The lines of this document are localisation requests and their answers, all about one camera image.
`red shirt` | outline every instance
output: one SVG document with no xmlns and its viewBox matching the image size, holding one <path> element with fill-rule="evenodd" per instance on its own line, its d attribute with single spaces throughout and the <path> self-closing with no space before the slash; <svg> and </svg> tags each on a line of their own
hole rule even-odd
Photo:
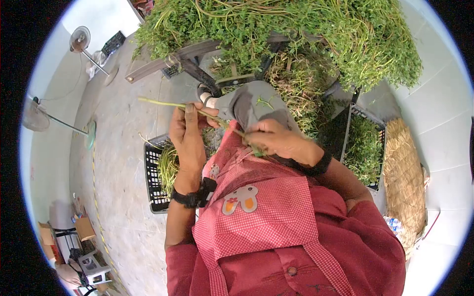
<svg viewBox="0 0 474 296">
<path fill-rule="evenodd" d="M 401 295 L 405 252 L 375 204 L 362 201 L 347 213 L 337 192 L 312 186 L 310 193 L 319 242 L 339 262 L 355 294 Z M 195 245 L 169 247 L 166 264 L 169 295 L 210 295 L 208 270 Z M 219 265 L 229 295 L 337 295 L 302 246 L 229 256 Z"/>
</svg>

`woven straw mat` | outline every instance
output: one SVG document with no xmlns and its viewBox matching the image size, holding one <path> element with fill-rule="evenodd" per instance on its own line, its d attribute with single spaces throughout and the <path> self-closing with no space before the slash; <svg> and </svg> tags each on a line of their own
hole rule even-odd
<svg viewBox="0 0 474 296">
<path fill-rule="evenodd" d="M 387 216 L 401 221 L 406 260 L 425 225 L 423 172 L 410 130 L 401 118 L 388 122 L 383 164 Z"/>
</svg>

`hand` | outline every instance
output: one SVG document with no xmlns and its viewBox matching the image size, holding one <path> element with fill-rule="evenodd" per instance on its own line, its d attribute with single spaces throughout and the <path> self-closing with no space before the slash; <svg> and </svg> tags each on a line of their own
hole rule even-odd
<svg viewBox="0 0 474 296">
<path fill-rule="evenodd" d="M 203 107 L 201 102 L 188 103 L 185 111 L 179 107 L 174 110 L 169 128 L 171 142 L 178 153 L 180 172 L 192 176 L 201 175 L 206 162 L 201 129 L 219 127 L 216 121 L 199 114 L 198 109 L 212 116 L 219 113 L 217 109 Z"/>
<path fill-rule="evenodd" d="M 316 143 L 285 129 L 275 119 L 264 119 L 249 126 L 244 140 L 268 155 L 293 158 L 296 162 L 309 166 L 315 166 L 324 154 Z"/>
</svg>

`pink polka dot apron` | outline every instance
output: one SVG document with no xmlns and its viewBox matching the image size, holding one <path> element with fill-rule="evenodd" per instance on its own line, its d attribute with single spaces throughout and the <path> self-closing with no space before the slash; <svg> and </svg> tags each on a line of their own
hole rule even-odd
<svg viewBox="0 0 474 296">
<path fill-rule="evenodd" d="M 237 128 L 237 122 L 231 126 Z M 204 177 L 217 188 L 192 228 L 209 271 L 212 296 L 228 295 L 218 259 L 302 245 L 340 295 L 355 295 L 336 259 L 318 241 L 308 179 L 279 163 L 256 158 L 226 133 Z"/>
</svg>

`yellow tape line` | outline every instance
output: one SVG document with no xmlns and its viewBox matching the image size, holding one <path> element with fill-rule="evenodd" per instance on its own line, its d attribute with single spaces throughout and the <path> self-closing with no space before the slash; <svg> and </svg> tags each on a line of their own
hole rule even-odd
<svg viewBox="0 0 474 296">
<path fill-rule="evenodd" d="M 92 190 L 94 191 L 94 203 L 95 203 L 95 208 L 96 208 L 96 211 L 97 211 L 97 221 L 99 222 L 100 236 L 102 238 L 102 242 L 104 243 L 105 252 L 107 252 L 107 254 L 109 254 L 109 250 L 106 246 L 105 238 L 104 238 L 104 234 L 103 234 L 104 229 L 102 228 L 102 224 L 100 223 L 100 219 L 99 219 L 99 206 L 97 204 L 97 194 L 96 194 L 96 191 L 95 191 L 95 164 L 94 163 L 95 163 L 95 141 L 94 141 L 94 144 L 92 146 Z M 122 279 L 120 278 L 119 273 L 117 272 L 117 270 L 114 267 L 115 264 L 112 261 L 112 257 L 110 256 L 110 254 L 109 254 L 109 258 L 110 258 L 110 265 L 114 269 L 114 272 L 117 275 L 117 279 L 118 279 L 120 285 L 122 286 L 122 289 L 129 296 L 129 294 L 127 292 L 127 289 L 125 289 L 125 287 L 122 284 Z"/>
</svg>

